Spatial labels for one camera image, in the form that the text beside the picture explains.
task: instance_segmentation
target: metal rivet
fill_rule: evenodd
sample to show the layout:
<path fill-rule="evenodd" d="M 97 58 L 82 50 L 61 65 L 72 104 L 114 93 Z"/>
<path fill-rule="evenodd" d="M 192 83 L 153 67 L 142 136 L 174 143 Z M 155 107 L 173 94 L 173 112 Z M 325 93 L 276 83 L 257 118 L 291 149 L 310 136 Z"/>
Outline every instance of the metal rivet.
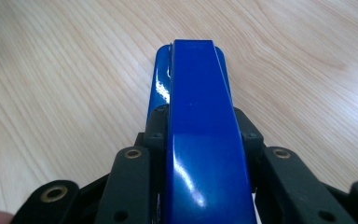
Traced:
<path fill-rule="evenodd" d="M 142 155 L 142 152 L 138 149 L 130 149 L 126 152 L 126 157 L 128 159 L 135 159 Z"/>
<path fill-rule="evenodd" d="M 290 153 L 284 149 L 275 148 L 272 150 L 272 152 L 278 158 L 281 158 L 281 159 L 289 159 L 290 158 Z"/>
<path fill-rule="evenodd" d="M 68 193 L 68 188 L 64 185 L 55 185 L 43 191 L 40 200 L 44 203 L 54 203 Z"/>

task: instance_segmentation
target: wooden table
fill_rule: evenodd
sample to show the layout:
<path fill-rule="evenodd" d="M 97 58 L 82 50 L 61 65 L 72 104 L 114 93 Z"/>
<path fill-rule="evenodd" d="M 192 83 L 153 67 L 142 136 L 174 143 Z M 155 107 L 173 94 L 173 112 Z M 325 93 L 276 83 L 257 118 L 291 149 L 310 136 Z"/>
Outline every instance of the wooden table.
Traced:
<path fill-rule="evenodd" d="M 225 52 L 234 104 L 268 146 L 339 189 L 358 180 L 358 1 L 0 1 L 0 209 L 107 174 L 177 38 Z"/>

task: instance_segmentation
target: glossy blue plastic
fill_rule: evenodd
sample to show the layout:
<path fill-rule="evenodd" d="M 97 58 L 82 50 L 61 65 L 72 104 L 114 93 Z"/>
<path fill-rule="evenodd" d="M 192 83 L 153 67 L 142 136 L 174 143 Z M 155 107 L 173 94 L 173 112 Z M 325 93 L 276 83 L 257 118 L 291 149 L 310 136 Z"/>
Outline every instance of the glossy blue plastic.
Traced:
<path fill-rule="evenodd" d="M 164 70 L 171 78 L 165 223 L 255 223 L 223 54 L 208 40 L 175 40 L 162 50 L 153 85 Z M 159 64 L 168 66 L 160 73 Z M 149 107 L 161 103 L 155 97 Z"/>
<path fill-rule="evenodd" d="M 220 48 L 215 48 L 229 92 L 225 56 Z M 172 45 L 165 45 L 157 51 L 147 119 L 149 119 L 149 115 L 154 108 L 159 105 L 167 105 L 170 103 L 171 49 Z"/>

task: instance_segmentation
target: light wood surface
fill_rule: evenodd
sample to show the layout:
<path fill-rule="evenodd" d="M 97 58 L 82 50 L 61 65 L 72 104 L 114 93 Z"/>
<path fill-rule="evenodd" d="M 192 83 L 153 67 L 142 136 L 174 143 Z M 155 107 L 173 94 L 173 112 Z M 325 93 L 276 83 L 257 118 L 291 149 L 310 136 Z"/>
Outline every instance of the light wood surface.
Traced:
<path fill-rule="evenodd" d="M 358 1 L 0 1 L 0 209 L 107 174 L 177 38 L 225 52 L 234 104 L 268 146 L 339 189 L 358 180 Z"/>

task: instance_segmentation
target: screw hole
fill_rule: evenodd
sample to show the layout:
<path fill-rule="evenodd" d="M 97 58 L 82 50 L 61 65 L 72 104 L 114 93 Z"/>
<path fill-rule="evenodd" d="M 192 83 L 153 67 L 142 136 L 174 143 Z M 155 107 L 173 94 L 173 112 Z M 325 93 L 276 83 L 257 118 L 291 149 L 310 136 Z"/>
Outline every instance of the screw hole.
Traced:
<path fill-rule="evenodd" d="M 321 210 L 321 211 L 319 211 L 318 215 L 321 219 L 323 219 L 325 221 L 328 221 L 328 222 L 336 221 L 336 217 L 333 214 L 331 214 L 330 212 Z"/>
<path fill-rule="evenodd" d="M 272 152 L 275 154 L 276 157 L 281 158 L 281 159 L 289 159 L 290 158 L 290 153 L 286 150 L 280 149 L 280 148 L 275 148 L 272 150 Z"/>
<path fill-rule="evenodd" d="M 135 159 L 142 155 L 142 152 L 138 149 L 131 149 L 126 152 L 126 157 L 128 159 Z"/>
<path fill-rule="evenodd" d="M 117 211 L 115 212 L 115 221 L 123 222 L 129 218 L 129 213 L 127 211 Z"/>
<path fill-rule="evenodd" d="M 68 188 L 64 185 L 55 185 L 49 189 L 43 191 L 40 196 L 40 200 L 43 203 L 54 203 L 59 199 L 63 198 L 68 192 Z"/>
<path fill-rule="evenodd" d="M 162 137 L 162 133 L 153 133 L 153 137 L 155 137 L 155 138 L 161 138 L 161 137 Z"/>

